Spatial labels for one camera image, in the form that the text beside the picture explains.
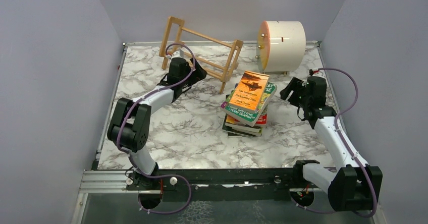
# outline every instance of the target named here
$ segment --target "orange book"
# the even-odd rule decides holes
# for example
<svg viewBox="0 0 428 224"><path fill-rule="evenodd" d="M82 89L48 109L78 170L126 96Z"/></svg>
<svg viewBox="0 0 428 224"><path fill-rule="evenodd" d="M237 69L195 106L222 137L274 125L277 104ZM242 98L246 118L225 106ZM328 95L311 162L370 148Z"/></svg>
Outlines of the orange book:
<svg viewBox="0 0 428 224"><path fill-rule="evenodd" d="M229 104L251 113L256 113L264 88L268 84L268 79L269 75L267 74L245 71Z"/></svg>

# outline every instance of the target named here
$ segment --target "marble table top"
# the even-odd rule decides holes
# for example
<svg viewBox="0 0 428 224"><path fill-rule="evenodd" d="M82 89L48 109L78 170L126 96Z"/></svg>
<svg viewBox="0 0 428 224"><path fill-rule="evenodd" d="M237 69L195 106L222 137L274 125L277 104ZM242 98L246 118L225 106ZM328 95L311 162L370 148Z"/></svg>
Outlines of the marble table top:
<svg viewBox="0 0 428 224"><path fill-rule="evenodd" d="M229 49L223 46L191 46L205 59L225 64ZM116 101L134 98L153 89L167 71L161 69L158 46L129 47L118 84ZM222 130L225 113L220 104L239 82L245 70L258 71L255 45L245 45L239 67L219 94L221 82L207 76L174 103L151 116L148 150L162 169L224 169L291 167L296 160L315 159L324 166L334 166L327 149L320 143L309 123L297 117L297 108L280 99L280 91L292 77L306 80L309 69L322 67L315 46L306 46L300 67L289 76L271 75L278 90L268 105L267 126L261 137L228 137ZM323 72L318 76L325 77ZM328 105L335 107L330 88ZM104 140L98 169L120 170L131 167L127 156L113 142Z"/></svg>

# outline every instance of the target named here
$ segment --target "white drum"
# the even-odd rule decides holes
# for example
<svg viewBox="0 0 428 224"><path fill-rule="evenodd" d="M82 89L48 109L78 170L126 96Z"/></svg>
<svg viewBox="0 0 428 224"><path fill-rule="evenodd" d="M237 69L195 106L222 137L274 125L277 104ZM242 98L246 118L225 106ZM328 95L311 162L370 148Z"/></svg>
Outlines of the white drum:
<svg viewBox="0 0 428 224"><path fill-rule="evenodd" d="M298 21L264 21L257 37L258 65L261 72L296 70L303 60L306 35Z"/></svg>

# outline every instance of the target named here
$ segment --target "wall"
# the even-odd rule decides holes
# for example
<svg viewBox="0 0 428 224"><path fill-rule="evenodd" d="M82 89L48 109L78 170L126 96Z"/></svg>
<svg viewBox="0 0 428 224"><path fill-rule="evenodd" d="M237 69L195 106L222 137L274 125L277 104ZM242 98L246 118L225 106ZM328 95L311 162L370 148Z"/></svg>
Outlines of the wall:
<svg viewBox="0 0 428 224"><path fill-rule="evenodd" d="M355 77L360 98L344 116L359 152L384 173L389 224L426 223L428 0L346 0L322 42L328 67ZM354 97L330 73L339 105Z"/></svg>
<svg viewBox="0 0 428 224"><path fill-rule="evenodd" d="M99 0L0 0L0 223L69 223L122 44Z"/></svg>
<svg viewBox="0 0 428 224"><path fill-rule="evenodd" d="M221 40L257 38L264 20L300 21L322 40L344 0L101 0L125 42L161 41L168 16ZM183 33L184 40L201 40Z"/></svg>

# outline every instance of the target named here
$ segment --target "wooden stand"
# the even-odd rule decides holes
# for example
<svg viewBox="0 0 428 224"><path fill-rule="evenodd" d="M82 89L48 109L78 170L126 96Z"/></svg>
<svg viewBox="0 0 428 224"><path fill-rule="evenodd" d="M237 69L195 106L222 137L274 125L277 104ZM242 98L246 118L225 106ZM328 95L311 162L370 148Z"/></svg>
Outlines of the wooden stand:
<svg viewBox="0 0 428 224"><path fill-rule="evenodd" d="M217 71L217 70L207 69L207 68L203 67L203 69L206 70L208 75L210 75L214 78L217 78L222 82L222 86L220 88L220 94L223 93L223 90L225 89L226 82L228 82L230 80L230 78L232 77L233 70L238 67L238 56L239 56L239 53L241 52L243 41L235 40L232 44L225 43L223 41L220 41L220 40L214 39L212 37L209 37L209 36L200 34L198 32L192 31L190 29L187 29L184 27L184 20L170 16L170 17L168 17L168 24L167 24L167 27L165 29L164 38L162 40L162 44L160 45L160 50L159 50L159 57L164 58L164 61L162 63L162 69L163 70L165 70L167 68L167 64L168 64L168 58L166 57L165 49L167 48L168 37L170 35L172 24L178 25L178 31L177 31L177 34L176 34L176 37L174 40L175 43L184 44L182 41L180 41L180 37L181 37L181 32L186 31L188 33L191 33L193 35L205 38L207 40L213 41L215 43L218 43L220 45L226 46L226 47L231 49L225 66L221 66L221 65L215 64L213 62L210 62L208 60L205 60L205 59L202 59L200 57L195 56L196 60L198 60L199 62L206 63L206 64L214 67L214 69L219 69L219 71ZM169 50L168 53L174 53L178 49L178 47L179 46L177 46L177 45L173 46L173 49ZM190 53L188 53L186 51L184 52L184 55L191 57Z"/></svg>

